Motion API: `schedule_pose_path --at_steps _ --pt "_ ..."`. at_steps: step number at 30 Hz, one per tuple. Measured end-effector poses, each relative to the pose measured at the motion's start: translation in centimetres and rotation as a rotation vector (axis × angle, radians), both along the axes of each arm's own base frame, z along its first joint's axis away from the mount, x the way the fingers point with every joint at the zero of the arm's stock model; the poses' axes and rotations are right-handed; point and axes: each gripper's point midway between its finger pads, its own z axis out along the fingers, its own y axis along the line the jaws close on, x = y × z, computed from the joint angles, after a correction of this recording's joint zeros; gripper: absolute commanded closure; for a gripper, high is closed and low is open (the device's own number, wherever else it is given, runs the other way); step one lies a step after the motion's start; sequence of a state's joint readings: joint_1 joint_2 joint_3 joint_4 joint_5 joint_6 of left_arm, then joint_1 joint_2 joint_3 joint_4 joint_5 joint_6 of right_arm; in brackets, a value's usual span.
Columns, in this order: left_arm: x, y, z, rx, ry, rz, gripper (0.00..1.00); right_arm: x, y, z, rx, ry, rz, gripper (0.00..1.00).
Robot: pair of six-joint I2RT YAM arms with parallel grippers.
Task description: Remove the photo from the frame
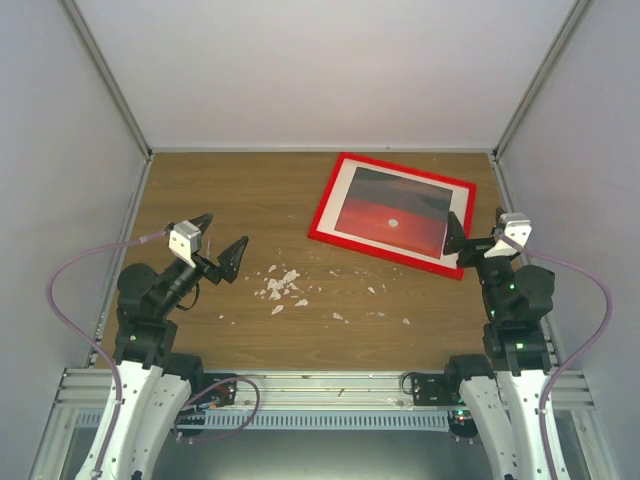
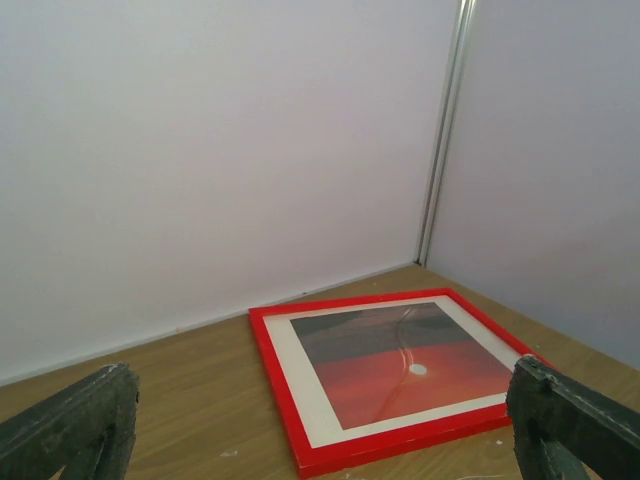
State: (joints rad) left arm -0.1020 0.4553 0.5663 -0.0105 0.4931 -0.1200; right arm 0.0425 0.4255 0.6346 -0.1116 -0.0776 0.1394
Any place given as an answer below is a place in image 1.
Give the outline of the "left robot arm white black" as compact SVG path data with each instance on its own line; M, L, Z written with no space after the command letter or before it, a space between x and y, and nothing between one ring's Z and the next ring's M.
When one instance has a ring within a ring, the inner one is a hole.
M182 421L233 405L242 377L208 377L200 357L172 350L177 326L170 313L186 310L183 300L199 296L201 280L233 283L249 243L242 236L215 261L202 256L211 221L204 214L167 226L175 259L164 271L135 263L119 274L110 392L77 478L148 479L168 434L183 434Z

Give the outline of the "red picture frame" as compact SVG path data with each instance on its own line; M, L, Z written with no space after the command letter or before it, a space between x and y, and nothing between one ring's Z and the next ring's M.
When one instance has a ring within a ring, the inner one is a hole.
M388 161L352 153L342 153L336 161L320 204L314 214L308 237L347 250L456 279L457 256L455 254L443 255L441 252L441 257L435 259L350 234L344 234L335 229L335 224L355 169L358 167L398 175L451 190L453 196L449 211L453 211L457 215L465 234L469 235L471 233L477 192L475 184Z

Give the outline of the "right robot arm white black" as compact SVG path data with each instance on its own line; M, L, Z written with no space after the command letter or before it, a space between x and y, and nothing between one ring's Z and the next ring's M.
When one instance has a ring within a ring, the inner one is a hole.
M475 269L487 322L484 354L451 357L442 388L468 411L496 479L552 476L554 450L543 435L556 427L542 397L551 360L541 321L553 307L555 275L512 265L531 232L525 215L498 209L490 236L471 239L457 215L447 215L443 252L456 256L458 267Z

